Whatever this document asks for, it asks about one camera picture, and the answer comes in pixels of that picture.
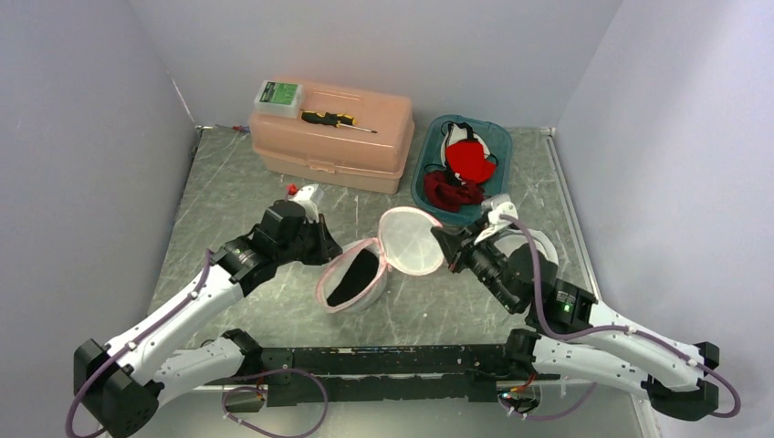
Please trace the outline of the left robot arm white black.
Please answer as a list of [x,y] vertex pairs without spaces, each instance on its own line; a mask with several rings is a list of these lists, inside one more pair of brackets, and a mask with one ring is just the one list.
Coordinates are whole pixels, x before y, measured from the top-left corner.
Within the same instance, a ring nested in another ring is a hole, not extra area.
[[198,274],[141,322],[99,343],[88,339],[73,356],[73,399],[65,434],[77,436],[78,408],[98,422],[98,437],[130,437],[165,403],[218,380],[249,383],[284,372],[266,368],[263,347],[239,328],[179,353],[195,332],[239,303],[284,265],[323,266],[341,255],[319,203],[297,193],[278,200],[247,233],[207,250]]

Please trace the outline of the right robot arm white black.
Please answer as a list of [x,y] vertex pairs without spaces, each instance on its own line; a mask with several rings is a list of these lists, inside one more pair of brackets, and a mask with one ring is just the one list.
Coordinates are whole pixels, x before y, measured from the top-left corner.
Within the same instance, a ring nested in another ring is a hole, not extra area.
[[558,255],[543,233],[514,225],[482,238],[486,221],[434,226],[450,271],[469,270],[526,328],[508,335],[497,379],[563,375],[645,398],[659,413],[695,422],[731,418],[741,400],[716,373],[719,348],[683,343],[624,317],[590,291],[557,277]]

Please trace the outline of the white mesh laundry bag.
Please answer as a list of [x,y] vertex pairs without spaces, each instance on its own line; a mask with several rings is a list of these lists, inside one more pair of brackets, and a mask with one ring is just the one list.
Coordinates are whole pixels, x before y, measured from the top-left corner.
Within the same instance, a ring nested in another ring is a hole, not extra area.
[[[529,229],[538,252],[553,265],[559,265],[559,257],[554,244],[542,232]],[[495,242],[495,247],[505,256],[510,256],[514,251],[523,245],[527,245],[528,240],[524,233],[518,229],[508,228],[504,230],[499,239]]]

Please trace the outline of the pink-trimmed mesh laundry bag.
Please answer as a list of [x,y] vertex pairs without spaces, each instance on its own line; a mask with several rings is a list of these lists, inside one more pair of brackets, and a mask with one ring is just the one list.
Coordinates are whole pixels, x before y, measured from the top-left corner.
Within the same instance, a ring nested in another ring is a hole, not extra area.
[[[432,274],[445,261],[430,232],[432,227],[440,225],[433,216],[415,207],[400,206],[386,211],[379,220],[376,236],[343,246],[342,254],[328,264],[315,288],[317,302],[330,314],[358,312],[384,293],[391,272],[398,271],[407,276]],[[379,259],[375,278],[354,300],[329,306],[326,298],[362,249],[370,250]]]

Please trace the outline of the bright red bra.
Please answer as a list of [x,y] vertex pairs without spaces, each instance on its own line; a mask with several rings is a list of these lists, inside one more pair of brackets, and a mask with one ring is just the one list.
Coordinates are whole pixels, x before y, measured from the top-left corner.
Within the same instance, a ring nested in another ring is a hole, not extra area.
[[477,140],[461,140],[449,145],[445,149],[445,162],[465,183],[485,183],[497,169],[497,164],[488,159],[483,144]]

